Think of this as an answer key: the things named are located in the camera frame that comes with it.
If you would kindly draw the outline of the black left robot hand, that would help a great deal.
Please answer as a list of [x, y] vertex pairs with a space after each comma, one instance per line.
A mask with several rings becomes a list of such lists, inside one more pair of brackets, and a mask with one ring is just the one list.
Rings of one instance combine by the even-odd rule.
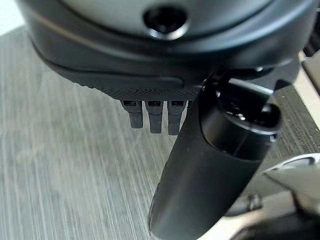
[[62, 77], [119, 100], [132, 128], [177, 136], [148, 230], [195, 240], [227, 213], [276, 142], [317, 0], [19, 0], [31, 42]]

